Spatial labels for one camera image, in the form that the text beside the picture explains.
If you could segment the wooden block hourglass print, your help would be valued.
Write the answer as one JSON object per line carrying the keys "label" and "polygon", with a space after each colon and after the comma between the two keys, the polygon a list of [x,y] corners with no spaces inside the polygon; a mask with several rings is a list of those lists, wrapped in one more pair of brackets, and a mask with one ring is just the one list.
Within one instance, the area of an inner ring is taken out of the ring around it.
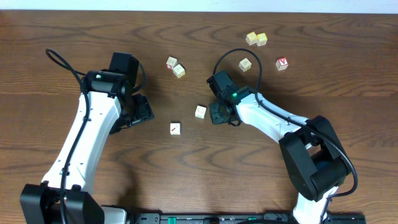
{"label": "wooden block hourglass print", "polygon": [[195,116],[197,118],[204,119],[205,115],[206,115],[206,107],[198,105],[196,110],[195,110]]}

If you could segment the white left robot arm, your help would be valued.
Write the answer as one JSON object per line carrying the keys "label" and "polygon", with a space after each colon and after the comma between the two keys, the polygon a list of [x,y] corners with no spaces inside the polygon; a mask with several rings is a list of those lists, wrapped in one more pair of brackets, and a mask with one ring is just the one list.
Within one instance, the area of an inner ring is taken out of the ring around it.
{"label": "white left robot arm", "polygon": [[78,111],[67,139],[39,185],[27,184],[20,203],[27,223],[130,223],[125,208],[92,197],[99,159],[109,135],[154,115],[135,86],[136,72],[90,71],[81,80]]}

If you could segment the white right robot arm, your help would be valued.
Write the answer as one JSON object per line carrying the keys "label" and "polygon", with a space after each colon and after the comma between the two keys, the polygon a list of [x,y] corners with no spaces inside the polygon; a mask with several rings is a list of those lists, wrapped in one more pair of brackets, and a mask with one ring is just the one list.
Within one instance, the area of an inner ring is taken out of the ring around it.
{"label": "white right robot arm", "polygon": [[280,146],[293,186],[298,190],[293,216],[298,223],[321,223],[346,176],[356,174],[333,129],[322,116],[297,116],[266,100],[250,86],[213,87],[213,124],[254,126]]}

